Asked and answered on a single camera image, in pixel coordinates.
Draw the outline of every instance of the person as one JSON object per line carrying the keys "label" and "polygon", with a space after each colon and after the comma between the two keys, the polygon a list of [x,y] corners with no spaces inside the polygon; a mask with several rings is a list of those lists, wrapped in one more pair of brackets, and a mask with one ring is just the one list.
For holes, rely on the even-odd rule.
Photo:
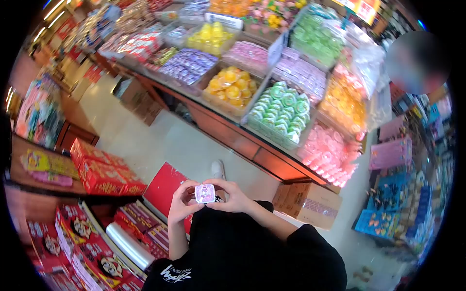
{"label": "person", "polygon": [[[225,180],[221,165],[214,163],[214,178],[202,183],[224,191],[225,200],[189,203],[200,185],[189,180],[173,193],[170,259],[152,264],[142,290],[345,290],[344,262],[317,230],[297,228],[274,215],[270,202],[249,199]],[[183,221],[190,214],[188,242]]]}

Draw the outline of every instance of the pink box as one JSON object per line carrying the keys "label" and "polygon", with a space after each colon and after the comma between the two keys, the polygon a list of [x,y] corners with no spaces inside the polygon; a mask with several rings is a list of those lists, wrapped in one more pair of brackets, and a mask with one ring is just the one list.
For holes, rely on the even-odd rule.
{"label": "pink box", "polygon": [[202,184],[194,189],[198,203],[215,202],[215,188],[212,184]]}

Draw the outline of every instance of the ceiling light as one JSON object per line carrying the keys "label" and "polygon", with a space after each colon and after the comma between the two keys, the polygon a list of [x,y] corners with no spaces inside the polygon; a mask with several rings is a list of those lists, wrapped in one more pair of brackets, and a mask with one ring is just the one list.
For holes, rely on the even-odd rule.
{"label": "ceiling light", "polygon": [[63,13],[65,13],[65,12],[64,12],[64,11],[62,11],[62,13],[60,13],[60,14],[59,14],[59,15],[58,15],[58,16],[57,16],[55,19],[54,19],[54,21],[52,21],[52,23],[51,23],[51,24],[48,26],[48,28],[51,28],[51,27],[52,27],[52,25],[55,23],[55,21],[57,21],[57,20],[60,18],[60,16],[62,16],[62,15],[63,15]]}
{"label": "ceiling light", "polygon": [[37,34],[37,36],[34,38],[34,40],[33,40],[32,42],[35,42],[35,41],[39,38],[39,36],[41,35],[42,31],[44,31],[44,29],[45,29],[45,26],[42,27],[41,31],[39,31],[39,33]]}
{"label": "ceiling light", "polygon": [[53,11],[55,11],[55,9],[57,9],[57,8],[63,3],[63,1],[65,1],[65,0],[61,0],[60,2],[58,2],[58,4],[55,5],[55,7],[52,8],[52,10],[50,10],[50,11],[47,13],[47,15],[45,15],[44,20],[47,19],[47,18],[53,13]]}

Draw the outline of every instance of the white logo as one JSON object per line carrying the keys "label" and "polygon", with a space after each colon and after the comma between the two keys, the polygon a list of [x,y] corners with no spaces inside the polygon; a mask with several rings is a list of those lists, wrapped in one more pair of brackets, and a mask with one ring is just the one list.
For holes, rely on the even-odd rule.
{"label": "white logo", "polygon": [[185,269],[181,271],[181,270],[175,269],[173,265],[169,265],[160,274],[164,276],[164,280],[167,282],[170,282],[170,283],[175,283],[178,281],[184,282],[183,279],[191,278],[191,276],[189,276],[189,274],[191,274],[191,269],[189,268],[189,269]]}

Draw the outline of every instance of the black sleeve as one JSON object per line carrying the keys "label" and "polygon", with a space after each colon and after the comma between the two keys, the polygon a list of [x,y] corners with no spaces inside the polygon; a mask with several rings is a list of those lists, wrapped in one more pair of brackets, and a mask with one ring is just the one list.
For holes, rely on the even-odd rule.
{"label": "black sleeve", "polygon": [[346,289],[348,279],[342,257],[314,226],[305,224],[288,236],[287,249],[296,271],[313,277],[311,282],[306,282],[307,287],[332,291]]}

